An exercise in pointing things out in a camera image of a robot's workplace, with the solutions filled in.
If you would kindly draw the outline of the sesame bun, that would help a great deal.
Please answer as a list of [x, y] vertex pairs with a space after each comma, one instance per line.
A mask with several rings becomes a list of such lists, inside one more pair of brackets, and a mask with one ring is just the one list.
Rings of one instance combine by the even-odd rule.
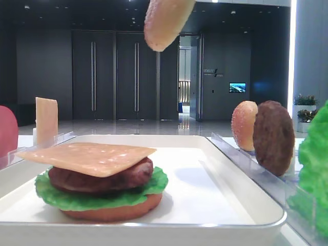
[[194, 5], [193, 0], [151, 0], [143, 29], [147, 45], [156, 52], [165, 50], [183, 29]]
[[232, 135], [237, 145], [245, 151], [254, 151], [253, 133], [258, 106], [253, 101], [242, 101], [233, 111]]

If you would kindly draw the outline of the orange cheese slice on stack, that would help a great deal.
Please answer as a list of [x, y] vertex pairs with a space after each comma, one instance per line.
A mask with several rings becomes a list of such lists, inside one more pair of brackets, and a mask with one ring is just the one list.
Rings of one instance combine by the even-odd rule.
[[155, 151], [154, 148], [138, 146], [75, 142], [18, 152], [16, 156], [28, 161], [104, 178], [134, 166]]

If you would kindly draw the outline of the red tomato slice under stack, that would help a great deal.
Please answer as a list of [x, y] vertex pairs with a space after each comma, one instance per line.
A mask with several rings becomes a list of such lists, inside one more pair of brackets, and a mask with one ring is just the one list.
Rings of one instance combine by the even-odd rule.
[[120, 222], [140, 218], [156, 208], [162, 200], [162, 193], [147, 195], [145, 202], [134, 206], [123, 206], [117, 208], [106, 208], [87, 211], [64, 211], [62, 212], [75, 219], [100, 221], [100, 222]]

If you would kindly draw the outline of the upright brown meat patty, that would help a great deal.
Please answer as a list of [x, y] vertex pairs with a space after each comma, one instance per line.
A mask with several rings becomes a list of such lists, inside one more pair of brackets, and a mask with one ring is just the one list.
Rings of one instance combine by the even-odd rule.
[[276, 176], [288, 170], [295, 145], [293, 121], [285, 107], [268, 100], [258, 106], [253, 144], [257, 162]]

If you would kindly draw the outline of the brown meat patty on stack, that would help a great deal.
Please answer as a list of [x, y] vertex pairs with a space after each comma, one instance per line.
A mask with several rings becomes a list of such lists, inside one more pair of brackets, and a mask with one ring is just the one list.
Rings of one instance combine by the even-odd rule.
[[153, 173], [153, 161], [144, 158], [136, 165], [109, 177], [94, 177], [66, 169], [53, 167], [48, 171], [50, 183], [57, 189], [84, 194], [107, 194], [138, 188], [149, 182]]

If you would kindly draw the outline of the upright orange cheese slice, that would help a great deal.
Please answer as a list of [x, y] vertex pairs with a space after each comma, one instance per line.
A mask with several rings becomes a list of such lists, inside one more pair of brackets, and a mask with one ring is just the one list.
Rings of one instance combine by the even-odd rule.
[[53, 145], [58, 135], [57, 100], [36, 97], [36, 143], [40, 147]]

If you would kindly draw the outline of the green lettuce leaf on stack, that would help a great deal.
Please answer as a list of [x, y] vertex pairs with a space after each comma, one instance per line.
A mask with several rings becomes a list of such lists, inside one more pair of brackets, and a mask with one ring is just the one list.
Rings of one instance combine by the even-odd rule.
[[155, 167], [150, 181], [135, 189], [119, 191], [117, 195], [93, 196], [88, 194], [74, 194], [56, 189], [50, 184], [49, 170], [37, 175], [35, 179], [36, 194], [46, 204], [63, 211], [86, 211], [104, 208], [118, 208], [134, 206], [145, 202], [148, 195], [162, 193], [168, 177], [159, 167]]

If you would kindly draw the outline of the upright red tomato slice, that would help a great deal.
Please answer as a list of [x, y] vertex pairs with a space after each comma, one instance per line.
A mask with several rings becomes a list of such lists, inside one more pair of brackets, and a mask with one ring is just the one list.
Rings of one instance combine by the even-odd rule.
[[18, 124], [13, 112], [1, 106], [1, 157], [6, 156], [18, 145]]

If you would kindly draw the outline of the upright green lettuce leaf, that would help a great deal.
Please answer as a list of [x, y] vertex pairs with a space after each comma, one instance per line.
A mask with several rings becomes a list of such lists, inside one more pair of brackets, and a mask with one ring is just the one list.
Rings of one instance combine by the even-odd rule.
[[327, 237], [327, 104], [311, 121], [308, 135], [299, 145], [300, 191], [288, 199], [291, 209]]

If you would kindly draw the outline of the white rectangular metal tray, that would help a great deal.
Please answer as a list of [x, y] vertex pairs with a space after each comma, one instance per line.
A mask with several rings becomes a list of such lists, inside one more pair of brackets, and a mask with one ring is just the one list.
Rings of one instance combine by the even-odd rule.
[[119, 224], [76, 221], [45, 204], [34, 180], [47, 166], [1, 171], [1, 245], [273, 245], [287, 213], [201, 136], [84, 135], [72, 142], [153, 147], [169, 183], [159, 206]]

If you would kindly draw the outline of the right clear acrylic rack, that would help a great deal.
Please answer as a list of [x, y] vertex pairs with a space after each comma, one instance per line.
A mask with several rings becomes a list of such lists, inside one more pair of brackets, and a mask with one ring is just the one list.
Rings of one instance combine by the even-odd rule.
[[237, 148], [233, 138], [213, 133], [209, 140], [287, 211], [275, 245], [327, 245], [327, 234], [319, 228], [319, 222], [327, 219], [327, 210], [298, 184], [298, 151], [294, 151], [291, 169], [277, 177], [256, 162], [253, 152]]

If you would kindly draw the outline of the clear acrylic rack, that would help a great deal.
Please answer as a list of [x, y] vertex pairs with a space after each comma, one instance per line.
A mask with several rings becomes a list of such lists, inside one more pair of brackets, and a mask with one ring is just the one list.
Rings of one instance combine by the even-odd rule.
[[233, 138], [213, 133], [209, 140], [287, 211], [275, 245], [327, 245], [327, 234], [319, 228], [319, 222], [327, 219], [327, 210], [298, 184], [298, 151], [294, 151], [291, 169], [277, 177], [256, 162], [253, 152], [237, 148]]
[[18, 147], [16, 150], [8, 152], [8, 154], [6, 156], [1, 157], [1, 170], [22, 160], [22, 158], [16, 157], [16, 153], [49, 148], [52, 146], [62, 144], [63, 142], [72, 139], [73, 137], [75, 137], [73, 135], [73, 132], [69, 132], [66, 134], [63, 133], [63, 134], [54, 136], [52, 140], [45, 142], [43, 144], [40, 144], [40, 145], [33, 145], [30, 147]]

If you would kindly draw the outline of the potted plants in white planter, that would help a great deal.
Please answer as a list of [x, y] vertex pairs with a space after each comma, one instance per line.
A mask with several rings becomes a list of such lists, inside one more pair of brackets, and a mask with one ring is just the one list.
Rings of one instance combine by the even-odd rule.
[[317, 100], [313, 95], [303, 96], [299, 94], [295, 96], [293, 105], [294, 130], [306, 133], [316, 113]]

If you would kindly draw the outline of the left clear acrylic rack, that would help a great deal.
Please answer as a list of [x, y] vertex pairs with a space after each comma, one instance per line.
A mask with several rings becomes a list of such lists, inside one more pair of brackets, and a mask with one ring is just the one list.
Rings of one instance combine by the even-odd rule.
[[1, 157], [1, 170], [22, 160], [22, 158], [16, 157], [16, 153], [49, 148], [52, 146], [62, 144], [63, 142], [72, 139], [73, 137], [75, 137], [73, 135], [73, 132], [69, 132], [66, 134], [63, 133], [63, 134], [54, 136], [52, 140], [45, 142], [43, 144], [40, 144], [40, 145], [33, 145], [30, 147], [18, 147], [16, 150], [8, 152], [8, 154], [6, 156]]

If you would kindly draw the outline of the wall mounted screen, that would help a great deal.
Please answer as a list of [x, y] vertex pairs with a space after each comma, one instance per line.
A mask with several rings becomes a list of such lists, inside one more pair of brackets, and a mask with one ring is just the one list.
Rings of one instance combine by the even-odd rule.
[[229, 83], [230, 93], [245, 93], [246, 83]]

